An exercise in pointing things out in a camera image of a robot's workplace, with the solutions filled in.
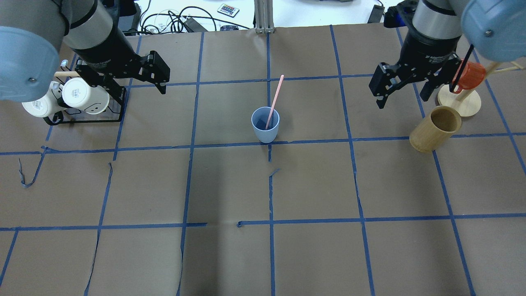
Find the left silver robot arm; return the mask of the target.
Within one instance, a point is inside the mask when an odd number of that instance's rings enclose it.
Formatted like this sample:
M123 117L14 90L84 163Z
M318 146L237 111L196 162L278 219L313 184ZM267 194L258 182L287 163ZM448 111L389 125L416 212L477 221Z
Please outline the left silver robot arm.
M166 93L170 68L156 51L139 56L99 0L2 0L1 100L32 102L44 96L66 44L81 59L77 73L88 86L115 99L116 79L154 84Z

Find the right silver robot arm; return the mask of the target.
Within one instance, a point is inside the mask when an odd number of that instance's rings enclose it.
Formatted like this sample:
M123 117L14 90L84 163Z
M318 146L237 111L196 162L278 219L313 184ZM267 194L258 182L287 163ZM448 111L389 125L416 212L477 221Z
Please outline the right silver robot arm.
M380 109L388 97L410 83L425 82L420 98L443 85L460 85L455 75L466 64L456 54L462 36L481 56L494 62L526 54L524 0L404 0L385 13L385 28L408 32L398 62L380 62L369 88Z

